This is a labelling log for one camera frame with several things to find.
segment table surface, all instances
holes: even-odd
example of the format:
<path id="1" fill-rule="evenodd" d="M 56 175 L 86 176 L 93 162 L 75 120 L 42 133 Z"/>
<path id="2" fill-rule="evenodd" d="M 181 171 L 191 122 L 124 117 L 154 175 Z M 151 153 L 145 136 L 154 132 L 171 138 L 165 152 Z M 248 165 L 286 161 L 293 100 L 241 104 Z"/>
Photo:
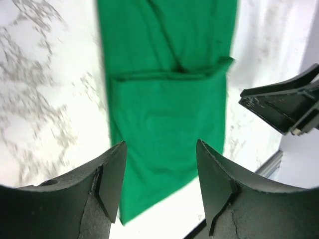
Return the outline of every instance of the table surface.
<path id="1" fill-rule="evenodd" d="M 301 2 L 239 4 L 224 155 L 252 171 L 281 136 L 239 94 L 298 73 L 317 1 Z M 37 185 L 110 147 L 101 52 L 93 0 L 0 1 L 1 184 Z M 117 221 L 110 238 L 178 239 L 203 218 L 196 178 L 125 227 Z"/>

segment green cloth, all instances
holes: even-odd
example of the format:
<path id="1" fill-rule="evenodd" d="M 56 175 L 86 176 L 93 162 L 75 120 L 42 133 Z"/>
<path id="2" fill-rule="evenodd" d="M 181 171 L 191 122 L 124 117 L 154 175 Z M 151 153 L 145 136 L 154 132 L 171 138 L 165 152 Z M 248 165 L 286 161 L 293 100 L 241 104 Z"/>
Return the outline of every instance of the green cloth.
<path id="1" fill-rule="evenodd" d="M 122 223 L 197 176 L 197 139 L 223 151 L 236 4 L 98 0 L 112 144 L 128 145 Z"/>

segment white marble surface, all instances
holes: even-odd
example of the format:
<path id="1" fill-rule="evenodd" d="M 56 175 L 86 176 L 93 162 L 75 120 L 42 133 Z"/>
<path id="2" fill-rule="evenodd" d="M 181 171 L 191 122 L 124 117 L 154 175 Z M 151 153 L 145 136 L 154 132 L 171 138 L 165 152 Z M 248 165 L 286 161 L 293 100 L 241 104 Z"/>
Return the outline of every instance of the white marble surface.
<path id="1" fill-rule="evenodd" d="M 240 1 L 225 156 L 250 170 L 280 135 L 237 104 L 239 93 L 298 72 L 316 3 Z M 110 147 L 100 52 L 93 0 L 0 0 L 0 184 L 39 184 Z M 178 239 L 203 217 L 195 179 L 125 227 L 117 222 L 110 238 Z"/>

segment black plastic part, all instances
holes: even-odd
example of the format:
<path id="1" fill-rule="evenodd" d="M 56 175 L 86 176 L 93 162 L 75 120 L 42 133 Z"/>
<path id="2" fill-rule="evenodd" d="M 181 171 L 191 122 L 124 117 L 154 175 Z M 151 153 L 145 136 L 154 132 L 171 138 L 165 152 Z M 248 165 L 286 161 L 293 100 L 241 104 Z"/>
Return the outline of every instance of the black plastic part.
<path id="1" fill-rule="evenodd" d="M 319 65 L 277 84 L 244 90 L 239 104 L 283 135 L 319 129 Z"/>
<path id="2" fill-rule="evenodd" d="M 201 140 L 196 155 L 207 233 L 214 239 L 319 238 L 319 188 L 302 189 L 259 176 Z M 230 199 L 225 197 L 229 190 L 222 191 L 225 182 L 236 186 Z"/>
<path id="3" fill-rule="evenodd" d="M 209 239 L 206 220 L 201 221 L 184 239 Z"/>
<path id="4" fill-rule="evenodd" d="M 2 239 L 107 239 L 118 209 L 127 146 L 39 186 L 0 186 Z"/>

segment green towel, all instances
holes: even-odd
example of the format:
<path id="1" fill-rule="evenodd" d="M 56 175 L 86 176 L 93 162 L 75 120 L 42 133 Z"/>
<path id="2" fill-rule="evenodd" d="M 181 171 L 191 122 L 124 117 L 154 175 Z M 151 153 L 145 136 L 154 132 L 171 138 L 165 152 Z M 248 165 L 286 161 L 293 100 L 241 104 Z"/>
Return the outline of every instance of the green towel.
<path id="1" fill-rule="evenodd" d="M 112 144 L 128 145 L 122 223 L 197 176 L 197 139 L 223 151 L 236 4 L 98 0 Z"/>

